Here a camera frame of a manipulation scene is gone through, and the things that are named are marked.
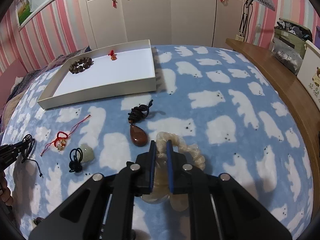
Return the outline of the person's left hand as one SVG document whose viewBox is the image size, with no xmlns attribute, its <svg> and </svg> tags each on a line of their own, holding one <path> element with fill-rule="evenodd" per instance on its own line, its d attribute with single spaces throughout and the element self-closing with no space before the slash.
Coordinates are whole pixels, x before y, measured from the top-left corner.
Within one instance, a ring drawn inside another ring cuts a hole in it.
<svg viewBox="0 0 320 240">
<path fill-rule="evenodd" d="M 4 172 L 1 172 L 1 188 L 1 201 L 3 201 L 7 206 L 12 206 L 14 200 L 11 195 L 11 191 L 8 188 Z"/>
</svg>

